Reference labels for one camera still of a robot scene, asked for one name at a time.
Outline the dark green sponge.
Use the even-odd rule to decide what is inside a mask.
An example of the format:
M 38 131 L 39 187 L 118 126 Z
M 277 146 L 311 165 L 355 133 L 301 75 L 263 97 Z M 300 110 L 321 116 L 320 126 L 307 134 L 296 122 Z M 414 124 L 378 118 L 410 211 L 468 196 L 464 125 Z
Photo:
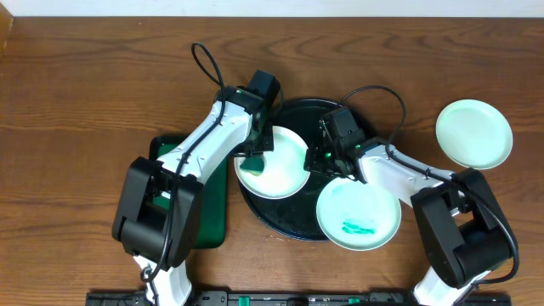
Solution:
M 253 176 L 260 176 L 264 172 L 265 160 L 263 155 L 246 157 L 239 166 L 244 173 L 249 173 Z

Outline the round black tray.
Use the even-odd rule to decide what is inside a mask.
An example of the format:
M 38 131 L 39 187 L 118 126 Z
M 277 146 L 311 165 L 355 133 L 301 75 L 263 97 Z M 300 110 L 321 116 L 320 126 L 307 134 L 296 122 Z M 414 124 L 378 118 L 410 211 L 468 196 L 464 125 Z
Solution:
M 315 141 L 333 145 L 339 153 L 354 159 L 355 153 L 360 150 L 365 142 L 376 139 L 377 132 L 362 115 L 352 110 L 358 126 L 365 132 L 365 141 L 349 148 L 340 148 L 332 144 L 326 137 L 321 117 L 342 107 L 345 106 L 329 99 L 294 99 L 281 108 L 279 115 L 272 119 L 272 124 L 292 130 L 308 146 Z M 255 215 L 273 230 L 302 241 L 324 241 L 326 235 L 318 225 L 316 202 L 320 192 L 333 179 L 310 173 L 309 180 L 300 191 L 279 200 L 256 196 L 244 186 L 241 186 L 241 191 L 246 203 Z

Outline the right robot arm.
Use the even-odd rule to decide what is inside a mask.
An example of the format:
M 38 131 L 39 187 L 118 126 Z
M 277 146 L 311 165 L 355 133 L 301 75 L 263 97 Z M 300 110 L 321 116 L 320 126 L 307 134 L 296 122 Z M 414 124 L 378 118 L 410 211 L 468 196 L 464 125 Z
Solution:
M 379 187 L 408 204 L 430 268 L 412 295 L 420 305 L 461 305 L 482 285 L 511 280 L 519 245 L 485 176 L 429 167 L 380 138 L 329 136 L 313 144 L 304 167 L 365 187 Z

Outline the green rectangular water tray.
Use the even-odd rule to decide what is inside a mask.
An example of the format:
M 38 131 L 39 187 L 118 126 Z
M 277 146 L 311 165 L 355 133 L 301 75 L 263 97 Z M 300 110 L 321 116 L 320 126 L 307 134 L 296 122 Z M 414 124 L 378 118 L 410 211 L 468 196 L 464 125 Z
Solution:
M 158 136 L 151 140 L 149 159 L 156 160 L 174 149 L 185 135 Z M 223 244 L 226 233 L 227 166 L 225 158 L 204 186 L 202 214 L 194 249 L 211 249 Z

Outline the mint plate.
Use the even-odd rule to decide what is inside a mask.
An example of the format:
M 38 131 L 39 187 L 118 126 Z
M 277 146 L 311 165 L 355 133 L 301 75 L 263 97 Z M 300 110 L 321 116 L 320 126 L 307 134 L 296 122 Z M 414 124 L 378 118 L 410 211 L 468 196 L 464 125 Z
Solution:
M 513 130 L 494 106 L 460 99 L 438 115 L 435 134 L 441 150 L 455 163 L 478 170 L 501 165 L 513 149 Z
M 389 242 L 400 227 L 401 205 L 384 188 L 335 178 L 316 202 L 320 229 L 333 243 L 351 251 L 370 251 Z

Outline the white plate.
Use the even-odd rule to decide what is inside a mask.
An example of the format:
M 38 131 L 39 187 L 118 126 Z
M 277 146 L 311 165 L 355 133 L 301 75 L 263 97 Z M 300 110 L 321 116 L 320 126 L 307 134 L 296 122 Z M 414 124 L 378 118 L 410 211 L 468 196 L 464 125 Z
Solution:
M 241 168 L 245 157 L 235 157 L 234 165 L 241 184 L 255 196 L 279 200 L 300 191 L 309 180 L 310 173 L 303 168 L 305 141 L 295 132 L 273 126 L 274 149 L 263 153 L 264 168 L 255 175 Z

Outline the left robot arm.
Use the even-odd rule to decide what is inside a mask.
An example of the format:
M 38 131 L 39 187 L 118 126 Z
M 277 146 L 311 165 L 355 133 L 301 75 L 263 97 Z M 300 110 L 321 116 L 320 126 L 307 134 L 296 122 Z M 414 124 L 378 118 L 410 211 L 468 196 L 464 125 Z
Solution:
M 231 153 L 265 150 L 269 114 L 280 90 L 222 88 L 205 120 L 168 153 L 138 157 L 129 169 L 112 236 L 141 268 L 152 305 L 183 305 L 192 291 L 185 260 L 196 243 L 204 189 Z

